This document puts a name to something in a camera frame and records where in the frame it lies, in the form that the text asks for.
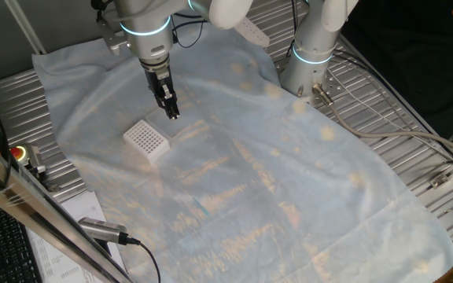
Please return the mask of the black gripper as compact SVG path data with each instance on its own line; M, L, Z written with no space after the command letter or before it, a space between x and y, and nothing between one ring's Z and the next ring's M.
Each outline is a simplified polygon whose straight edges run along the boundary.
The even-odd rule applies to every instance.
M169 119L178 119L180 112L170 67L167 64L159 66L143 64L142 67L145 70L149 89L153 92L158 106L165 110Z

